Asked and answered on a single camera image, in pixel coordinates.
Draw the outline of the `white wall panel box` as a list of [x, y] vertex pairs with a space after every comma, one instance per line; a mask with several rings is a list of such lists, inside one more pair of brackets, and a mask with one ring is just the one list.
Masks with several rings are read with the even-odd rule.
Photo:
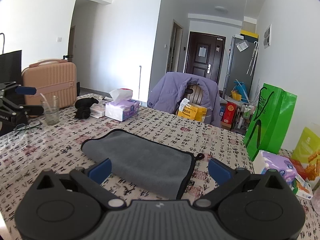
[[263, 39], [264, 48], [268, 48], [271, 45], [271, 33], [272, 33], [272, 25], [269, 25], [264, 32], [264, 39]]

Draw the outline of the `black monitor screen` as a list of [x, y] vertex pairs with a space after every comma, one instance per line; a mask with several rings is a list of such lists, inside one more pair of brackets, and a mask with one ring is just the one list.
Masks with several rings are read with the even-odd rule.
[[0, 55], [0, 82], [13, 82], [16, 81], [22, 85], [22, 51], [13, 51]]

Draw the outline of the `purple puffer jacket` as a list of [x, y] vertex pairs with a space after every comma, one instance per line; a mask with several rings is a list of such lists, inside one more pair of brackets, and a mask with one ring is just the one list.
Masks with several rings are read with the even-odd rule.
[[185, 98], [185, 90], [197, 85], [202, 90], [200, 106], [208, 112], [205, 123], [220, 127], [220, 94], [216, 82], [198, 75], [168, 72], [149, 93], [147, 106], [159, 111], [175, 114], [181, 101]]

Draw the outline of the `yellow gift bag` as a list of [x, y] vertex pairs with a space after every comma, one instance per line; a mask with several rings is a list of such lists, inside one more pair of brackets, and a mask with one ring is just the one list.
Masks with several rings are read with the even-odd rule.
[[319, 135], [305, 127], [293, 150], [292, 159], [301, 163], [310, 184], [316, 183], [319, 180]]

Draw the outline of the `yellow box on refrigerator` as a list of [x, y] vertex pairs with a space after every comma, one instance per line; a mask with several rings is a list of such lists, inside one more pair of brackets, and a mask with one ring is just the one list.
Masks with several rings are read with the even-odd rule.
[[247, 40], [248, 42], [251, 42], [251, 43], [258, 41], [259, 39], [258, 34], [252, 33], [250, 31], [240, 30], [240, 35], [244, 37], [244, 40]]

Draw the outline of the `white umbrella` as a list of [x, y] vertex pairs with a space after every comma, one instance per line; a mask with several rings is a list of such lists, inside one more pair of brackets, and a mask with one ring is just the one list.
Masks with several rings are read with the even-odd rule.
[[247, 75], [250, 74], [250, 76], [252, 76], [253, 74], [253, 70], [254, 70], [254, 67], [255, 67], [255, 63], [256, 63], [256, 60], [257, 60], [257, 56], [258, 56], [258, 49], [259, 49], [259, 42], [258, 41], [255, 41], [254, 42], [254, 49], [253, 49], [253, 54], [252, 54], [252, 57], [251, 57], [251, 60], [250, 60], [250, 63], [249, 63], [249, 67], [247, 69]]

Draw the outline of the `wooden chair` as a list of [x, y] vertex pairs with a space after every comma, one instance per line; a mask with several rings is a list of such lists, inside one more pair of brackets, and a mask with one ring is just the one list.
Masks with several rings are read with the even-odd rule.
[[206, 104], [203, 100], [203, 90], [198, 85], [189, 85], [185, 90], [184, 97], [191, 103], [199, 106], [204, 106]]

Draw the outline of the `small white box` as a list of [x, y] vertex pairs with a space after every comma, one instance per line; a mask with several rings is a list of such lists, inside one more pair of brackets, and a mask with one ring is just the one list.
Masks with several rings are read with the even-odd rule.
[[94, 104], [90, 107], [90, 116], [96, 119], [105, 116], [105, 105], [104, 104]]

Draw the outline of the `calligraphy print tablecloth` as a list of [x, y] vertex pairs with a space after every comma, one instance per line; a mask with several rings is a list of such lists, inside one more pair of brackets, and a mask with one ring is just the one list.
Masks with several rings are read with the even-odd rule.
[[242, 136], [201, 122], [141, 107], [124, 122], [109, 118], [76, 120], [74, 107], [62, 109], [60, 121], [47, 125], [44, 117], [33, 120], [33, 128], [1, 137], [1, 236], [20, 239], [14, 221], [15, 210], [39, 173], [50, 168], [68, 173], [92, 161], [81, 151], [87, 139], [96, 139], [113, 129], [123, 129], [145, 139], [192, 154], [204, 154], [195, 165], [183, 198], [191, 202], [216, 188], [208, 173], [208, 160], [219, 159], [231, 168], [252, 170]]

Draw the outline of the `green paper shopping bag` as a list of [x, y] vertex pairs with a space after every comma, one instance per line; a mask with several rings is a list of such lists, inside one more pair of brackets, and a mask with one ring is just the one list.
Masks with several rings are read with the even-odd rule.
[[250, 161], [260, 150], [279, 153], [289, 128], [297, 96], [279, 87], [264, 84], [249, 124], [244, 145]]

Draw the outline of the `purple and grey towel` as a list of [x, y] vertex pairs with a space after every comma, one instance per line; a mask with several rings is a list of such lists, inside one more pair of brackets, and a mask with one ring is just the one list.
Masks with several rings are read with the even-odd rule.
[[146, 191], [168, 199], [181, 199], [197, 161], [204, 154], [162, 145], [113, 129], [98, 139], [85, 140], [81, 150], [92, 161], [110, 159], [112, 173]]

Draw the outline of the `yellow paper package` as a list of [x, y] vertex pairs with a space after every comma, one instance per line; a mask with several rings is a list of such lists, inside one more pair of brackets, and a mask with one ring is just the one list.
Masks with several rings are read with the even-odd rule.
[[189, 99], [184, 98], [179, 105], [177, 116], [189, 120], [204, 122], [206, 114], [206, 107], [191, 103]]

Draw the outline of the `sealed purple tissue pack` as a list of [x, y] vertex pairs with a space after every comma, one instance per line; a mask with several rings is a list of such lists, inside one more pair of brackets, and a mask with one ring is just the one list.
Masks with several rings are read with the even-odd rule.
[[296, 168], [287, 157], [263, 150], [258, 152], [252, 164], [255, 174], [265, 174], [267, 170], [274, 169], [288, 184], [291, 184], [297, 175]]

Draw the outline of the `black cloth bundle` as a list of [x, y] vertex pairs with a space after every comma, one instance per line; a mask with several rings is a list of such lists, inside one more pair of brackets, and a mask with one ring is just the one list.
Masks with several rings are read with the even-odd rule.
[[95, 98], [82, 98], [75, 102], [75, 118], [82, 120], [82, 119], [88, 119], [91, 114], [91, 107], [94, 104], [98, 104], [99, 101]]

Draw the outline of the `clear drinking glass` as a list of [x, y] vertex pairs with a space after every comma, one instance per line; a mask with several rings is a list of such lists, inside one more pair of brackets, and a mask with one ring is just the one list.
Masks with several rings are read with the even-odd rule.
[[47, 125], [54, 126], [59, 123], [59, 97], [40, 94], [43, 114]]

